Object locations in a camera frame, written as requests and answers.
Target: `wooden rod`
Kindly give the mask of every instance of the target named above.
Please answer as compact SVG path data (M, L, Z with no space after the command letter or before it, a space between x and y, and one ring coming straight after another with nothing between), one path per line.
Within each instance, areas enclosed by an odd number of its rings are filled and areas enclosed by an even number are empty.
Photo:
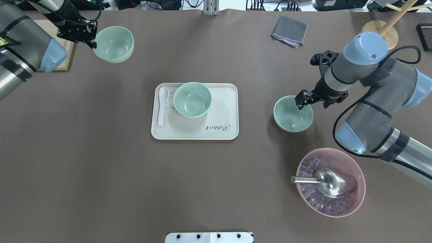
M422 9L422 8L426 8L426 7L430 7L430 6L432 6L432 3L412 7L412 8L410 8L409 11L411 11L411 10L416 10L416 9Z
M410 8L417 2L417 0L408 0L401 8L400 12L395 13L390 20L385 23L382 29L378 30L378 34L381 36L385 35L388 30L406 13Z
M395 5L391 5L391 4L389 4L389 3L386 3L385 6L386 6L387 8L389 8L389 9L393 9L393 10L396 10L396 11L398 11L398 12L401 11L400 8L396 7Z

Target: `black box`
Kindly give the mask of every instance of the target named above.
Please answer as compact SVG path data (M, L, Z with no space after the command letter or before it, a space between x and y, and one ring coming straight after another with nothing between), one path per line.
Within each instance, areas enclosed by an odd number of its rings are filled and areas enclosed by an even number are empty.
M367 0L315 0L314 8L318 11L363 8Z
M423 50L432 51L432 24L419 24L416 27Z

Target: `cable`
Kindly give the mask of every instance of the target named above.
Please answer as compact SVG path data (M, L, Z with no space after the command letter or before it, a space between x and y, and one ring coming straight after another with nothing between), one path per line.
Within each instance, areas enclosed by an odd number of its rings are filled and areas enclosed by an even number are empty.
M292 1L289 5L289 8L287 11L298 11L299 10L299 4L296 1Z
M133 3L133 1L130 1L130 3L133 4L133 5L135 5L136 7L140 7L140 6L145 6L145 5L148 4L149 2L146 1L145 4L141 4L141 5L136 5L136 4Z
M266 11L266 9L264 8L264 0L261 0L261 11Z
M8 42L8 43L6 43L6 44L0 46L2 49L5 48L6 46L21 45L21 42L15 40L15 39L10 38L9 36L4 35L3 33L0 33L0 37L3 38L4 40L8 40L8 41L10 41L10 42L13 42L13 43L9 43L9 42Z
M56 15L57 17L62 18L63 20L66 20L68 22L71 22L71 23L79 25L79 26L89 26L89 25L95 23L96 21L98 21L99 17L102 14L102 0L99 0L97 2L97 4L99 4L99 14L98 14L98 16L94 20L90 20L90 22L86 22L86 23L79 23L79 22L73 21L71 19L65 18L65 17L61 16L60 14L52 11L51 9L45 7L44 5L40 4L39 2L36 2L35 0L28 0L28 1L34 3L34 4L38 5L38 6L40 6L42 8L44 8L45 10L48 10L50 13Z
M149 6L150 8L152 8L152 9L156 9L156 10L161 10L161 9L162 9L162 7L160 6L159 3L156 3L156 8L153 7L151 4L148 4L148 6Z
M191 7L191 8L197 8L197 7L199 7L203 2L204 2L204 0L202 0L199 4L198 4L198 2L200 1L200 0L197 0L197 3L195 4L195 5L192 5L188 0L185 0L188 4L189 4L189 6Z
M389 59L389 57L391 57L394 53L396 53L397 51L400 51L400 50L402 50L402 49L407 49L407 48L413 48L413 49L416 49L417 50L417 52L418 52L418 54L419 54L419 56L418 56L418 59L417 59L417 61L415 61L415 62L408 62L408 61L405 61L405 60L400 60L400 59L397 59L397 60L399 60L399 61L401 61L401 62L403 62L403 63L409 63L409 64L416 64L416 63L418 63L418 62L420 62L420 59L421 59L421 53L420 53L420 49L418 48L418 47L416 47L416 46L403 46L403 47L399 47L399 48L397 48L397 49L395 49L394 51L392 51L391 53L389 53L381 62L380 62L380 64L378 65L378 68L377 68L377 70L380 68L380 67L382 67L386 62L387 62L387 60ZM371 87L370 87L370 89L366 92L366 94L364 94L360 99L358 99L356 102L354 102L352 105L350 105L348 108L346 108L338 117L337 117L337 119L336 119L336 121L334 122L334 125L333 125L333 130L332 130L332 136L333 136L333 140L336 142L336 144L340 147L340 148L342 148L345 152L347 152L347 153L349 153L349 154L352 154L352 155L355 155L355 156L358 156L358 157L364 157L364 158L373 158L373 159L379 159L380 157L379 156L376 156L376 155L364 155L364 154L357 154L357 153L354 153L354 152L352 152L351 150L348 150L347 148L345 148L341 143L339 143L339 141L336 139L336 127L337 127L337 124L339 123L339 120L342 118L342 116L343 115L345 115L350 109L352 109L354 106L356 106L358 103L360 103L361 101L363 101L364 99L366 99L369 95L371 95L371 93L374 91L374 89L375 89L375 85L376 84L373 84ZM414 167L414 166L412 166L412 165L410 165L410 164L407 164L406 162L403 162L403 161L400 161L400 160L393 160L392 161L393 163L396 163L396 164L399 164L399 165L402 165L402 166L404 166L404 167L406 167L406 168L408 168L408 169L411 169L411 170L413 170L413 171L415 171L415 172L417 172L417 173L419 173L420 175L422 175L422 176L425 176L426 178L428 178L428 179L431 179L432 180L432 175L429 175L428 173L426 173L426 172L424 172L424 171L422 171L422 170L420 170L420 169L418 169L418 168L416 168L416 167Z
M279 7L279 5L281 4L281 3L286 3L286 10L287 11L290 11L289 9L291 9L291 4L293 4L295 1L288 1L288 0L282 0L282 1L280 1L280 2L276 2L276 3L278 3L277 4L277 6L276 6L276 8L275 8L275 11L279 11L279 9L278 9L278 7Z

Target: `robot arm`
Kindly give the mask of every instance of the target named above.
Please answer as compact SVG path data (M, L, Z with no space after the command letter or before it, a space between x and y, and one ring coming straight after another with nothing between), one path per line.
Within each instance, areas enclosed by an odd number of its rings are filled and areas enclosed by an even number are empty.
M87 21L69 0L29 0L58 28L58 37L86 43L94 41L97 20ZM66 50L21 11L12 0L0 0L0 100L27 81L34 72L51 72L67 57Z
M319 56L320 70L325 70L315 89L302 90L296 96L299 109L317 101L324 101L324 108L341 102L358 80L364 86L371 86L355 104L335 138L356 154L366 151L377 154L381 161L432 189L432 150L389 124L400 107L413 107L427 97L432 80L396 58L387 59L387 43L372 32L357 35L342 55L336 54L339 56L336 60L329 59L327 54Z

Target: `wooden cutting board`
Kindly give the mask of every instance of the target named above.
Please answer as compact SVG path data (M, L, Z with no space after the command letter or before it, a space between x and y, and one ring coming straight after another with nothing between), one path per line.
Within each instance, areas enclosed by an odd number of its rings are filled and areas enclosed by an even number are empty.
M55 40L66 49L66 59L55 70L67 70L69 67L69 61L72 59L72 52L75 43L57 37L57 27L49 20L35 20L34 22L36 22L45 32L54 37Z

